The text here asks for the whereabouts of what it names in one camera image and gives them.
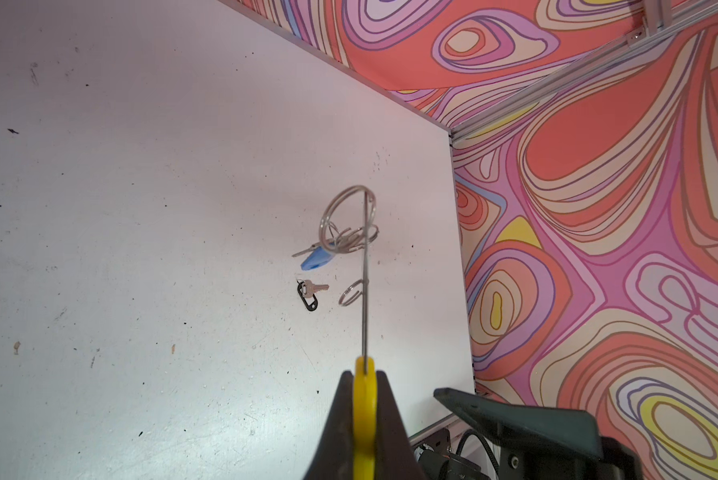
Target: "psychedelic wallpaper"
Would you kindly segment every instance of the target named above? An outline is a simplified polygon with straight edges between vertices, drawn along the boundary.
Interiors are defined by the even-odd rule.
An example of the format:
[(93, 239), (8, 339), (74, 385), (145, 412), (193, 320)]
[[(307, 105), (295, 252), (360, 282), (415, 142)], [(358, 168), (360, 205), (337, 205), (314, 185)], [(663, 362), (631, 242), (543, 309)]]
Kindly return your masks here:
[(642, 12), (641, 0), (222, 1), (449, 127), (630, 32)]
[(453, 162), (477, 389), (718, 478), (718, 14)]

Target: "yellow handle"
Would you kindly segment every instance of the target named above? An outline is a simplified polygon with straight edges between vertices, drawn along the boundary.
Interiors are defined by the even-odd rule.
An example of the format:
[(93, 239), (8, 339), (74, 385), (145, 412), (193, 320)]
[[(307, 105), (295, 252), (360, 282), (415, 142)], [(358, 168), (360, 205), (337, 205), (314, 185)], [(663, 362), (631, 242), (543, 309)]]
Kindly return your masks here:
[(377, 377), (375, 361), (356, 359), (354, 376), (354, 480), (375, 477), (375, 431), (377, 430)]

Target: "thin metal shaft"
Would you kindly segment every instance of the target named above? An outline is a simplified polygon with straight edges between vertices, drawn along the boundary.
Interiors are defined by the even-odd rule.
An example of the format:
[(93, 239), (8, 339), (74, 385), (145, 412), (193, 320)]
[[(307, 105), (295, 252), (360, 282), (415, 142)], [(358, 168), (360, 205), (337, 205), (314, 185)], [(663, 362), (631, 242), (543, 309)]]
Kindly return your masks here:
[(370, 198), (364, 192), (364, 267), (362, 268), (362, 301), (361, 301), (361, 355), (364, 357), (364, 374), (367, 374), (367, 317), (370, 308)]

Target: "metal hook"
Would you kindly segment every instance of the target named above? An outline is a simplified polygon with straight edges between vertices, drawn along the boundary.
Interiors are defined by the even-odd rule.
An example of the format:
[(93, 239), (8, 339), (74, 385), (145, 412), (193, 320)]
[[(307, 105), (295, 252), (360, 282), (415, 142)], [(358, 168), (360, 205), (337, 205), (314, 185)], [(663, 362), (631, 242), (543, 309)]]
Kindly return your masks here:
[(313, 302), (311, 302), (310, 304), (308, 304), (308, 302), (306, 302), (306, 299), (303, 296), (303, 284), (304, 283), (305, 282), (297, 283), (297, 296), (300, 297), (300, 299), (303, 301), (303, 304), (306, 305), (306, 308), (308, 309), (308, 311), (313, 312), (316, 309), (316, 307), (319, 306), (319, 301), (316, 299), (316, 295), (314, 295)]

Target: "black cable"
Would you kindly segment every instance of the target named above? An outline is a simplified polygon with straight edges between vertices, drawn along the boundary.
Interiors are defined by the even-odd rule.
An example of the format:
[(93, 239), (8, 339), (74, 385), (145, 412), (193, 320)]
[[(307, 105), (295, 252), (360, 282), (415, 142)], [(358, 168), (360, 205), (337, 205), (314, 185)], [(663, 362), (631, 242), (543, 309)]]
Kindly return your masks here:
[(462, 453), (462, 448), (466, 446), (466, 440), (468, 440), (469, 436), (475, 436), (479, 439), (479, 441), (482, 443), (482, 447), (484, 447), (484, 450), (487, 452), (487, 456), (489, 457), (489, 461), (492, 463), (492, 467), (495, 469), (495, 475), (498, 475), (498, 459), (495, 458), (495, 453), (492, 451), (492, 449), (489, 447), (489, 444), (487, 443), (487, 439), (484, 438), (484, 435), (477, 432), (473, 428), (469, 428), (468, 430), (465, 430), (462, 434), (462, 437), (460, 437), (460, 442), (457, 444), (457, 450), (455, 450), (455, 455), (460, 455)]

